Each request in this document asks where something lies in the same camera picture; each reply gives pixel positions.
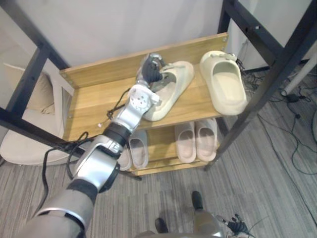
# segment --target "chair cushion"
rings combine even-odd
[[[53,114],[42,114],[36,110],[26,109],[22,118],[51,134],[57,135],[58,133],[55,115]],[[5,160],[14,164],[41,165],[45,152],[50,148],[45,144],[9,130],[1,144],[0,154]],[[68,154],[62,151],[52,151],[48,156],[48,165],[65,163],[67,157]]]
[[[4,64],[6,78],[14,90],[18,85],[25,69]],[[34,87],[33,93],[27,105],[28,109],[38,110],[43,114],[54,114],[53,87],[48,75],[41,73]]]

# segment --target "silver robot arm segment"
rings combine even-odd
[[[125,106],[81,156],[74,179],[26,224],[18,238],[85,237],[97,194],[111,188],[120,169],[116,160],[129,136],[142,115],[159,102],[149,89],[152,82],[162,79],[159,64],[165,65],[158,54],[144,58]]]

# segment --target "wooden shoe rack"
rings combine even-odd
[[[156,122],[141,121],[138,129],[147,130],[149,163],[144,169],[132,167],[130,171],[135,175],[146,175],[206,165],[198,159],[184,164],[177,158],[174,125],[221,116],[212,105],[199,62],[208,51],[224,51],[227,39],[227,33],[221,33],[62,70],[60,74],[75,88],[63,138],[75,140],[84,131],[89,132],[89,136],[102,133],[109,121],[102,128],[98,123],[106,120],[106,112],[135,83],[141,59],[147,53],[156,52],[166,63],[179,60],[192,63],[195,78],[165,118]]]

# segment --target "robot finger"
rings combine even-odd
[[[241,217],[237,213],[235,213],[234,215],[239,220],[239,222],[243,222],[243,220],[241,219]]]

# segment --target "gray carpet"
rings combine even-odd
[[[316,78],[307,77],[305,86],[316,86]],[[302,90],[309,94],[312,90]],[[291,105],[301,115],[294,133],[303,143],[317,150],[311,133],[316,110],[303,100]],[[267,103],[261,115],[268,121],[289,129],[293,114],[284,102]],[[295,148],[292,137],[267,125],[283,163],[317,219],[317,176],[296,171],[290,157]],[[295,164],[306,172],[317,172],[317,154],[299,148]],[[43,186],[41,167],[5,163],[0,167],[0,234],[14,236],[32,216]],[[47,169],[49,196],[69,182],[65,166]],[[172,232],[193,230],[191,192],[198,190],[205,208],[214,214],[231,218],[239,213],[257,238],[315,238],[317,229],[290,178],[278,161],[268,137],[255,118],[238,139],[208,171],[202,168],[143,176],[137,182],[118,176],[112,189],[98,196],[94,217],[87,232],[89,238],[132,238],[145,230],[155,231],[154,220],[166,219]]]

